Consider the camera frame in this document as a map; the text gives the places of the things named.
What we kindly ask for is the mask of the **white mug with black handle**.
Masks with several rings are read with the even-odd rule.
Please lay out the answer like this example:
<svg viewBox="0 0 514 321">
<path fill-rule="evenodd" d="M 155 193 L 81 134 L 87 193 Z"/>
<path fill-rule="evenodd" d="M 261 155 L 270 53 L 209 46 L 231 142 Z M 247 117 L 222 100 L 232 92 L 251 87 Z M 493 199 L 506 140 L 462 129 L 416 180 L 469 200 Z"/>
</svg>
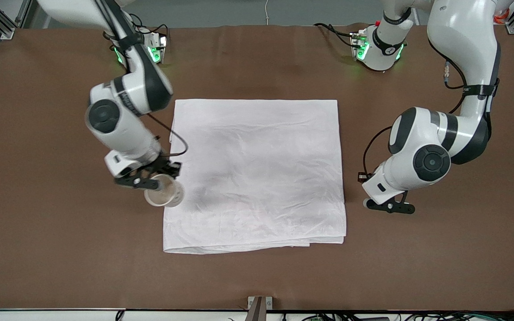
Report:
<svg viewBox="0 0 514 321">
<path fill-rule="evenodd" d="M 151 179 L 158 183 L 158 187 L 144 191 L 147 203 L 156 207 L 175 207 L 183 201 L 185 192 L 179 181 L 163 173 L 159 173 Z"/>
</svg>

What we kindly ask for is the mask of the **white folded cloth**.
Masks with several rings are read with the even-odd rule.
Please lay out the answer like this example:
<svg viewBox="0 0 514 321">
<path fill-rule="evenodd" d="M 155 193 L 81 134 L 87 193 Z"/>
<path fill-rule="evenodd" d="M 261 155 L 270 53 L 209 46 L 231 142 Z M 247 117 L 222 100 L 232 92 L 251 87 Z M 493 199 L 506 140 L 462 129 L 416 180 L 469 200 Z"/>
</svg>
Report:
<svg viewBox="0 0 514 321">
<path fill-rule="evenodd" d="M 163 250 L 222 254 L 342 244 L 337 100 L 180 99 L 184 199 L 164 209 Z"/>
</svg>

